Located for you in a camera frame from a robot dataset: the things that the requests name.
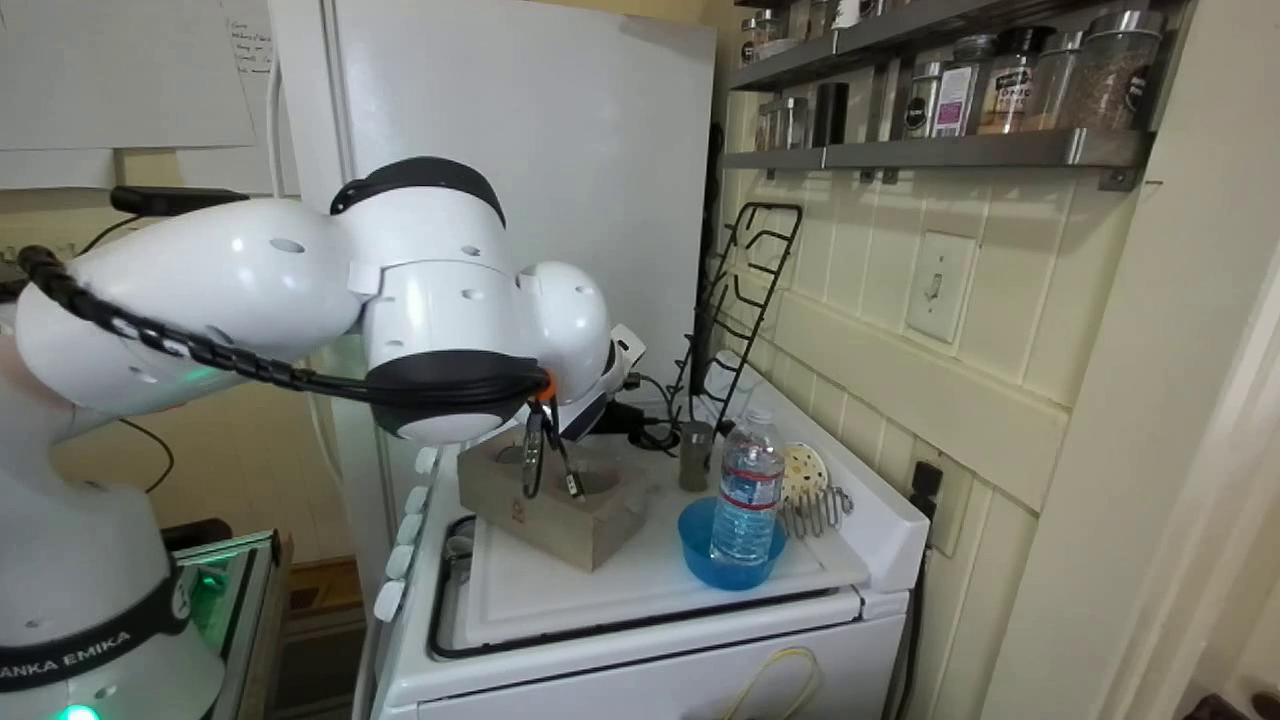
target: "black wire rack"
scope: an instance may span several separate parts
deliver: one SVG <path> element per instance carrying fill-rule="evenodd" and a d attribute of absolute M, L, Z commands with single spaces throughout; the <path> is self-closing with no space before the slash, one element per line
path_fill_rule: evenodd
<path fill-rule="evenodd" d="M 699 416 L 712 428 L 723 428 L 726 400 L 748 369 L 762 314 L 772 307 L 775 282 L 792 260 L 792 243 L 799 234 L 803 206 L 799 203 L 772 203 L 748 201 L 734 219 L 723 229 L 726 240 L 712 250 L 712 274 L 704 291 L 704 328 L 721 353 L 707 353 L 704 369 L 691 369 L 691 353 L 680 361 L 685 372 L 699 374 L 721 369 L 726 382 L 704 388 L 699 381 L 688 382 L 688 416 L 694 416 L 694 400 L 715 416 Z"/>

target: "electrical outlet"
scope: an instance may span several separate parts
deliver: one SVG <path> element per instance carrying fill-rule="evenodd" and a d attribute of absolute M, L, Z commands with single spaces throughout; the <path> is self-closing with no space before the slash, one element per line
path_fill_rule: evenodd
<path fill-rule="evenodd" d="M 914 458 L 934 462 L 945 473 L 945 482 L 934 490 L 934 512 L 926 522 L 926 548 L 934 548 L 941 557 L 954 557 L 965 512 L 966 512 L 966 490 L 970 490 L 974 476 L 970 476 L 970 467 L 954 462 L 951 455 L 934 452 L 923 438 L 914 438 Z"/>
<path fill-rule="evenodd" d="M 954 344 L 966 254 L 970 240 L 923 232 L 906 302 L 914 333 Z"/>

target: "white stove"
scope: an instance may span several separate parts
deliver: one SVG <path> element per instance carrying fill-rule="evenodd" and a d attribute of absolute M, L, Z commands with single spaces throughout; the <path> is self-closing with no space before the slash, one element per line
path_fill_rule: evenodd
<path fill-rule="evenodd" d="M 367 715 L 880 715 L 926 522 L 759 374 L 744 374 L 744 404 L 783 446 L 823 455 L 856 505 L 841 527 L 786 538 L 759 588 L 715 590 L 680 557 L 691 496 L 675 458 L 590 438 L 643 476 L 649 514 L 584 573 L 470 519 L 444 452 L 433 490 L 406 499 L 376 604 L 386 623 L 365 658 Z"/>

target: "green light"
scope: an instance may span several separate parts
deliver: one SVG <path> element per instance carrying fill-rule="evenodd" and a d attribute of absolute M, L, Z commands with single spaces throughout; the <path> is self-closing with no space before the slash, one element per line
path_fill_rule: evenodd
<path fill-rule="evenodd" d="M 203 369 L 203 364 L 195 364 L 195 369 L 187 369 L 187 382 L 207 382 L 212 374 L 220 374 L 214 369 Z"/>
<path fill-rule="evenodd" d="M 88 703 L 68 703 L 52 720 L 102 720 L 102 715 Z"/>
<path fill-rule="evenodd" d="M 225 594 L 226 581 L 214 573 L 198 573 L 195 594 Z"/>

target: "cable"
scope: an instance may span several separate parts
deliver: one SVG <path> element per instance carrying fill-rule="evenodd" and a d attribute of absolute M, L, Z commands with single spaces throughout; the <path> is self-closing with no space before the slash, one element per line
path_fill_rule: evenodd
<path fill-rule="evenodd" d="M 59 254 L 52 254 L 47 247 L 19 247 L 19 268 L 28 271 L 28 279 L 54 300 L 65 312 L 136 340 L 153 353 L 176 356 L 176 361 L 195 361 L 220 372 L 234 372 L 243 381 L 257 382 L 276 382 L 287 393 L 318 393 L 318 394 L 345 394 L 345 400 L 360 400 L 360 404 L 384 404 L 384 407 L 444 407 L 444 411 L 490 411 L 496 404 L 522 404 L 526 394 L 542 393 L 551 382 L 551 374 L 535 364 L 535 361 L 508 361 L 505 369 L 489 372 L 489 374 L 470 374 L 470 381 L 433 381 L 433 382 L 403 382 L 403 381 L 384 381 L 384 374 L 318 374 L 271 356 L 257 356 L 246 349 L 234 344 L 220 344 L 171 324 L 161 324 L 153 314 L 136 314 L 112 300 L 92 297 L 88 289 L 79 289 L 79 279 L 65 268 Z"/>
<path fill-rule="evenodd" d="M 649 446 L 649 452 L 673 452 L 673 446 L 680 443 L 680 430 L 675 430 L 675 394 L 673 394 L 660 381 L 653 381 L 653 374 L 643 374 L 643 372 L 630 372 L 630 374 L 636 374 L 640 382 L 653 382 L 653 388 L 654 388 L 654 394 L 665 400 L 669 419 L 643 416 L 643 425 L 630 428 L 628 438 L 630 438 L 636 446 Z"/>
<path fill-rule="evenodd" d="M 124 219 L 99 229 L 77 254 L 92 250 L 92 247 L 94 247 L 99 240 L 106 240 L 115 229 L 127 229 L 127 222 L 136 222 L 136 219 L 145 219 L 145 216 L 124 216 Z"/>
<path fill-rule="evenodd" d="M 3 279 L 3 282 L 0 282 L 0 302 L 17 302 L 17 297 L 19 297 L 23 289 L 28 289 L 23 279 Z"/>
<path fill-rule="evenodd" d="M 162 473 L 149 482 L 149 496 L 153 496 L 153 490 L 162 486 L 162 479 L 171 476 L 176 455 L 171 455 L 171 446 L 162 443 L 162 437 L 149 430 L 145 425 L 136 425 L 136 419 L 127 419 L 127 416 L 118 416 L 118 425 L 131 428 L 131 430 L 139 430 L 145 438 L 153 438 L 153 443 L 162 452 Z"/>
<path fill-rule="evenodd" d="M 914 462 L 913 473 L 913 505 L 920 507 L 923 519 L 934 514 L 934 496 L 941 496 L 945 473 L 934 462 Z M 926 574 L 926 548 L 914 567 L 914 588 L 906 598 L 906 626 L 902 626 L 902 650 L 897 656 L 897 676 L 900 687 L 885 694 L 885 720 L 902 720 L 914 687 L 914 658 L 920 658 L 920 636 L 923 636 L 923 574 Z"/>

